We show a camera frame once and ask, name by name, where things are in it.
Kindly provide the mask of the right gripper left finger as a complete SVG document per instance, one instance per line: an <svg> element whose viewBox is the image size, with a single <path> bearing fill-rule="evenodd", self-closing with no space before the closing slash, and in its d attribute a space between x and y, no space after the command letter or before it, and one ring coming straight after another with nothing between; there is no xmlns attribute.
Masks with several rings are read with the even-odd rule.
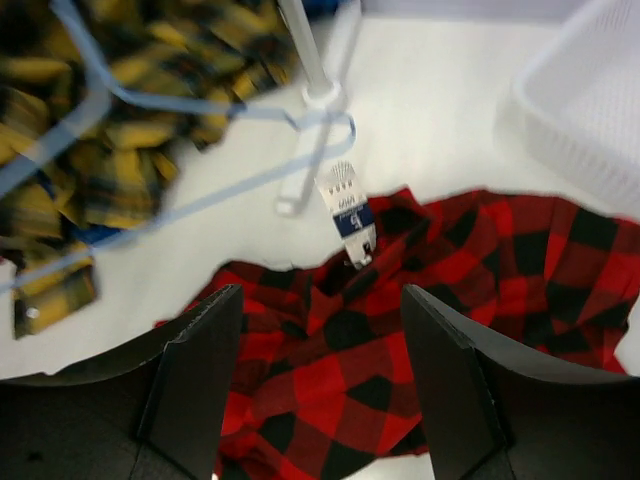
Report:
<svg viewBox="0 0 640 480"><path fill-rule="evenodd" d="M228 285L60 372L1 384L5 479L209 479L243 322Z"/></svg>

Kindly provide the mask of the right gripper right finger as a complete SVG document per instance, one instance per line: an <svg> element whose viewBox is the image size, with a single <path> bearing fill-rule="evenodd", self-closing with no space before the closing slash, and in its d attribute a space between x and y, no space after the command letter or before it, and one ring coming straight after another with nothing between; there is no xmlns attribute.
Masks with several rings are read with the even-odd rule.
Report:
<svg viewBox="0 0 640 480"><path fill-rule="evenodd" d="M544 354L415 285L401 317L438 479L635 479L639 381Z"/></svg>

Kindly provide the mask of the red black plaid shirt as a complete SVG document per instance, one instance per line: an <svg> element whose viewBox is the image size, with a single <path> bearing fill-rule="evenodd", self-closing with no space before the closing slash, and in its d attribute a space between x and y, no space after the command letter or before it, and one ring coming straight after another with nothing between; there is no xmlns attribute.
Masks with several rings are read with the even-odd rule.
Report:
<svg viewBox="0 0 640 480"><path fill-rule="evenodd" d="M476 190L371 202L373 261L232 261L243 329L215 472L342 479L427 452L440 479L635 479L639 382L615 351L639 227L568 200Z"/></svg>

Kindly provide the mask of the light blue hanger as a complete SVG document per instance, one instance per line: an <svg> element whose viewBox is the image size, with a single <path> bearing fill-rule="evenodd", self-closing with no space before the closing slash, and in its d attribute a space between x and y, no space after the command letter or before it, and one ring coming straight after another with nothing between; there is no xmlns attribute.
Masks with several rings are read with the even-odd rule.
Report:
<svg viewBox="0 0 640 480"><path fill-rule="evenodd" d="M355 128L335 108L252 104L299 61L274 1L5 1L1 5L1 287L92 289L94 255L347 151L345 139L163 212L178 139L203 149L236 119L300 134Z"/></svg>

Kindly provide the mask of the yellow black plaid shirt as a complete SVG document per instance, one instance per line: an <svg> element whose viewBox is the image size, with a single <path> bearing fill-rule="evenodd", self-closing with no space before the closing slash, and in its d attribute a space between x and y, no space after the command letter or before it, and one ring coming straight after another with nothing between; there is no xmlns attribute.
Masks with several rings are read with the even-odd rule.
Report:
<svg viewBox="0 0 640 480"><path fill-rule="evenodd" d="M141 92L242 103L286 84L296 52L273 1L81 1L114 77ZM8 168L86 94L81 56L45 1L1 5L1 165ZM1 253L27 273L152 220L178 167L177 138L205 149L230 114L109 115L1 200Z"/></svg>

